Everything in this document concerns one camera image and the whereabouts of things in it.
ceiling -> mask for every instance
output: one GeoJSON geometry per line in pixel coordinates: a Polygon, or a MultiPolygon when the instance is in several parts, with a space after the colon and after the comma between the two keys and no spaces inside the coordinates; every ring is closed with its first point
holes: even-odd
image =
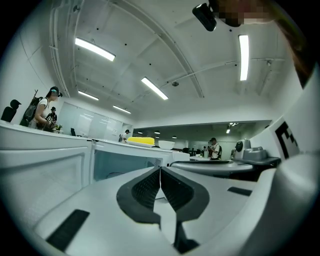
{"type": "MultiPolygon", "coordinates": [[[[257,123],[268,125],[270,121],[261,122],[239,122],[237,125],[232,126],[229,135],[237,135],[240,133],[250,130],[255,127],[257,123]]],[[[151,128],[134,129],[133,134],[141,137],[155,137],[169,139],[172,136],[177,136],[178,139],[189,140],[190,137],[202,140],[203,137],[214,137],[227,135],[228,123],[214,123],[214,124],[195,124],[195,125],[176,125],[176,126],[161,126],[151,128]]]]}
{"type": "Polygon", "coordinates": [[[217,94],[268,97],[279,78],[287,49],[277,26],[231,28],[217,21],[208,32],[193,16],[199,0],[86,0],[75,36],[116,55],[113,62],[74,48],[75,83],[105,102],[132,113],[163,100],[141,82],[148,77],[166,102],[209,101],[217,94]],[[249,71],[240,85],[238,35],[249,36],[249,71]],[[177,81],[179,86],[172,86],[177,81]]]}

